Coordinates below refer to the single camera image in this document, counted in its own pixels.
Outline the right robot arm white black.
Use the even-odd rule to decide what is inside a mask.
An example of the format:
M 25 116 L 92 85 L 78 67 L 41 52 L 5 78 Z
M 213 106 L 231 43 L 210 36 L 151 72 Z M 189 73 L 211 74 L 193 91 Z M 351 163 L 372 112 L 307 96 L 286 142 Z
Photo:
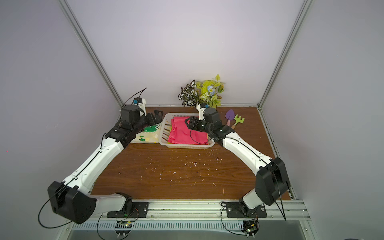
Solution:
M 198 117 L 189 117 L 185 125 L 190 131 L 207 133 L 210 140 L 232 152 L 256 176 L 255 187 L 239 200 L 239 209 L 243 216 L 250 217 L 262 205 L 271 206 L 290 187 L 286 165 L 280 158 L 272 159 L 253 148 L 231 127 L 224 125 L 216 109 L 200 111 Z

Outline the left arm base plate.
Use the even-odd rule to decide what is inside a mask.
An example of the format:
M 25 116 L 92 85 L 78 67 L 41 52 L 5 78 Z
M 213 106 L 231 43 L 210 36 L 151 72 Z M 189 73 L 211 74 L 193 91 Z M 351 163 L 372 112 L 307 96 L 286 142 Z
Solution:
M 126 209 L 108 212 L 107 218 L 146 218 L 149 204 L 149 202 L 131 202 Z

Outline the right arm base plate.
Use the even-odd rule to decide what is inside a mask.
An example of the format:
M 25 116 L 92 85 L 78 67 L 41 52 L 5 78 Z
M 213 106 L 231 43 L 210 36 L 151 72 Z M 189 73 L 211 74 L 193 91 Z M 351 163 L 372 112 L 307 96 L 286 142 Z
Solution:
M 259 205 L 254 209 L 250 209 L 244 203 L 240 202 L 225 202 L 225 204 L 227 218 L 267 218 L 267 211 L 264 205 Z

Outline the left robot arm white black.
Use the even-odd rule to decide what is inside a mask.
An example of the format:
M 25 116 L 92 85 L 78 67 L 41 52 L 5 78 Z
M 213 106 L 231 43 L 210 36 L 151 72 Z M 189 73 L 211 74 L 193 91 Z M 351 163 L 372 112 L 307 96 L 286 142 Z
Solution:
M 62 182 L 54 181 L 48 187 L 46 203 L 69 222 L 82 224 L 93 215 L 132 210 L 131 196 L 123 193 L 96 196 L 91 194 L 92 187 L 137 134 L 162 122 L 164 113 L 159 110 L 147 113 L 145 104 L 124 106 L 120 113 L 115 126 L 102 136 L 101 144 L 86 161 Z

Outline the green dinosaur raincoat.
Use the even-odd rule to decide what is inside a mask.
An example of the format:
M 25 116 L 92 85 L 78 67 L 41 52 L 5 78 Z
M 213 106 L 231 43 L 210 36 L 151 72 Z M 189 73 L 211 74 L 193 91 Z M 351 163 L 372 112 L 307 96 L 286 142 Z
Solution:
M 159 134 L 161 131 L 162 123 L 154 126 L 146 127 L 141 133 L 136 134 L 136 137 L 131 143 L 142 144 L 156 144 L 159 142 Z

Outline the pink raincoat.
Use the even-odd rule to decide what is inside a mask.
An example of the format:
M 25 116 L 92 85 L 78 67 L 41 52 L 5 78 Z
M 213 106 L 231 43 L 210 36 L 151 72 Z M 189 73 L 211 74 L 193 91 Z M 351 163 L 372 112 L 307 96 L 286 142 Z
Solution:
M 190 130 L 185 123 L 189 117 L 174 117 L 171 119 L 171 132 L 168 143 L 179 145 L 207 145 L 208 134 Z

